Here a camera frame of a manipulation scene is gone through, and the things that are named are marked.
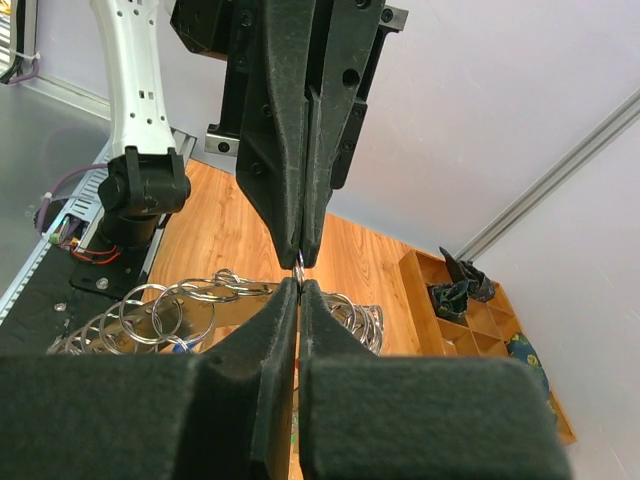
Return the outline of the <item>metal disc with keyrings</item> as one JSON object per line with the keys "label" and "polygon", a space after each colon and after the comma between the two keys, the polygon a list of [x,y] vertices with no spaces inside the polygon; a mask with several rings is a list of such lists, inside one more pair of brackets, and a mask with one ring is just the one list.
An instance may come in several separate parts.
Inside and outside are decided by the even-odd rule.
{"label": "metal disc with keyrings", "polygon": [[271,372],[295,368],[296,341],[338,355],[373,359],[384,340],[383,313],[326,293],[296,265],[280,283],[221,269],[211,278],[146,283],[57,338],[51,354],[202,354],[219,367]]}

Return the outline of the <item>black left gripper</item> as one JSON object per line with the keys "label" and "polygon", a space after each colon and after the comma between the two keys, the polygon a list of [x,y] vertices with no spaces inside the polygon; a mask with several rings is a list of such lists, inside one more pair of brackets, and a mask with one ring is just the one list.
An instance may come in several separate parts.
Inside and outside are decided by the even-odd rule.
{"label": "black left gripper", "polygon": [[236,180],[283,268],[296,263],[301,231],[304,264],[317,261],[385,40],[407,17],[386,1],[178,1],[171,10],[187,50],[225,64],[220,118],[207,133],[238,146]]}

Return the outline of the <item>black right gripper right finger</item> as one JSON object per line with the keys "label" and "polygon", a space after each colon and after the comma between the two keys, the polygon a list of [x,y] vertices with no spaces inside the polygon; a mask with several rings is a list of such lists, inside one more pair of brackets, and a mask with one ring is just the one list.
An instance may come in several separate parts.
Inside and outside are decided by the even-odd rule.
{"label": "black right gripper right finger", "polygon": [[307,479],[568,479],[544,392],[517,361],[378,356],[301,293],[299,459]]}

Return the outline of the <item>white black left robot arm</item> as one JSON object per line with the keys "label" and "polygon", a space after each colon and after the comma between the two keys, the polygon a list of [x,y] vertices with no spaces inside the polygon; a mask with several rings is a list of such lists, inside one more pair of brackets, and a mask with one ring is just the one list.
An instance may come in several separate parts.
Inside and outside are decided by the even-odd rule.
{"label": "white black left robot arm", "polygon": [[[95,1],[107,65],[110,161],[101,235],[147,245],[191,193],[170,131],[156,1]],[[284,269],[313,267],[332,194],[346,182],[386,37],[408,14],[385,1],[173,1],[170,23],[192,53],[221,59],[215,152],[267,226]]]}

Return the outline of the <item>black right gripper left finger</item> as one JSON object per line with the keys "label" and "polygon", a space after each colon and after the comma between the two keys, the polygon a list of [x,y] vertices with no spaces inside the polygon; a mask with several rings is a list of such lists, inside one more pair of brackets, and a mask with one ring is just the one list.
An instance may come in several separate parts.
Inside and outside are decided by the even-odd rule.
{"label": "black right gripper left finger", "polygon": [[5,479],[284,479],[298,287],[201,354],[1,360]]}

